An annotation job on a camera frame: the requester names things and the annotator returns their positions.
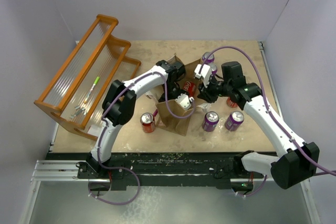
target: purple soda can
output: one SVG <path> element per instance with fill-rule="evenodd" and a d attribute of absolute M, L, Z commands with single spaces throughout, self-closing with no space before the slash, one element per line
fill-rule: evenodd
<path fill-rule="evenodd" d="M 214 111 L 210 111 L 206 113 L 204 116 L 202 128 L 207 132 L 214 131 L 218 122 L 219 122 L 218 114 Z"/>
<path fill-rule="evenodd" d="M 205 61 L 206 57 L 208 57 L 208 55 L 210 54 L 210 52 L 206 52 L 203 54 L 202 56 L 202 61 L 204 62 L 204 64 L 209 64 L 215 61 L 215 56 L 214 54 L 210 55 L 210 57 Z"/>
<path fill-rule="evenodd" d="M 243 121 L 244 114 L 242 114 L 240 111 L 234 111 L 227 118 L 224 125 L 229 131 L 236 131 Z"/>
<path fill-rule="evenodd" d="M 214 63 L 209 63 L 207 64 L 211 68 L 211 73 L 213 76 L 217 74 L 217 66 Z"/>

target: soda can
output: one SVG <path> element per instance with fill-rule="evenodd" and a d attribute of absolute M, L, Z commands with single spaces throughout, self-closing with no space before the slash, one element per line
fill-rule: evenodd
<path fill-rule="evenodd" d="M 214 131 L 218 122 L 219 122 L 218 114 L 214 111 L 210 111 L 206 113 L 204 116 L 202 128 L 207 132 Z"/>
<path fill-rule="evenodd" d="M 238 104 L 235 103 L 235 102 L 233 102 L 233 101 L 231 101 L 230 97 L 227 98 L 227 100 L 226 100 L 226 104 L 227 104 L 229 107 L 231 107 L 231 108 L 236 108 L 236 107 L 238 107 Z"/>
<path fill-rule="evenodd" d="M 205 61 L 206 57 L 208 57 L 209 54 L 210 52 L 206 52 L 202 55 L 202 62 L 204 62 L 204 64 L 209 64 L 215 61 L 214 54 L 210 55 L 210 57 Z"/>
<path fill-rule="evenodd" d="M 188 91 L 189 97 L 193 97 L 196 91 L 196 84 L 191 81 L 186 81 L 183 90 Z"/>
<path fill-rule="evenodd" d="M 243 121 L 244 114 L 240 111 L 234 111 L 227 118 L 224 125 L 229 131 L 236 131 Z"/>
<path fill-rule="evenodd" d="M 215 76 L 217 74 L 217 66 L 214 63 L 207 64 L 211 68 L 211 74 Z"/>
<path fill-rule="evenodd" d="M 142 130 L 146 133 L 152 133 L 155 130 L 155 118 L 151 113 L 144 113 L 140 117 Z"/>

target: red soda can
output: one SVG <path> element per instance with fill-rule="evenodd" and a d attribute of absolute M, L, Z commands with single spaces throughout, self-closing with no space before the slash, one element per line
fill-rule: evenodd
<path fill-rule="evenodd" d="M 144 113 L 140 117 L 142 130 L 146 133 L 152 133 L 155 130 L 155 118 L 151 113 Z"/>
<path fill-rule="evenodd" d="M 189 97 L 194 96 L 196 91 L 196 84 L 191 81 L 186 81 L 183 87 L 183 90 L 188 91 Z"/>
<path fill-rule="evenodd" d="M 238 107 L 238 104 L 235 103 L 235 102 L 233 102 L 233 101 L 231 101 L 230 97 L 227 98 L 227 100 L 226 100 L 226 104 L 227 104 L 229 107 L 231 107 L 231 108 L 236 108 L 236 107 Z"/>

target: can lid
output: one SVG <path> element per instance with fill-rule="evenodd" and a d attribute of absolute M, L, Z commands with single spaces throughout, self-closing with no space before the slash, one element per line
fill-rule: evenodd
<path fill-rule="evenodd" d="M 206 57 L 208 57 L 209 54 L 210 54 L 210 52 L 204 53 L 203 56 L 202 56 L 202 59 L 205 60 Z M 210 57 L 208 58 L 208 60 L 212 60 L 214 58 L 215 58 L 214 54 L 211 54 Z"/>
<path fill-rule="evenodd" d="M 242 122 L 244 120 L 244 114 L 242 114 L 240 111 L 234 111 L 232 112 L 232 118 L 236 122 Z"/>
<path fill-rule="evenodd" d="M 208 63 L 207 65 L 211 68 L 211 71 L 216 71 L 217 70 L 216 64 L 211 62 L 211 63 Z"/>
<path fill-rule="evenodd" d="M 151 123 L 153 122 L 154 116 L 151 113 L 144 113 L 140 117 L 142 123 Z"/>
<path fill-rule="evenodd" d="M 218 121 L 218 114 L 214 111 L 210 111 L 208 113 L 206 113 L 206 118 L 210 121 L 210 122 L 217 122 Z"/>

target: gray wall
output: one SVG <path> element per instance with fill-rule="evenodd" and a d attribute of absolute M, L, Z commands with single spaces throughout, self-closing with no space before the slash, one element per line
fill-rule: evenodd
<path fill-rule="evenodd" d="M 266 57 L 286 122 L 320 147 L 336 169 L 336 0 L 290 0 L 266 40 Z M 311 179 L 323 223 L 335 223 L 335 177 Z"/>
<path fill-rule="evenodd" d="M 79 40 L 98 13 L 119 19 L 123 39 L 258 39 L 287 0 L 55 0 Z"/>
<path fill-rule="evenodd" d="M 54 0 L 0 0 L 0 223 L 17 223 L 55 123 L 33 104 L 74 47 Z"/>

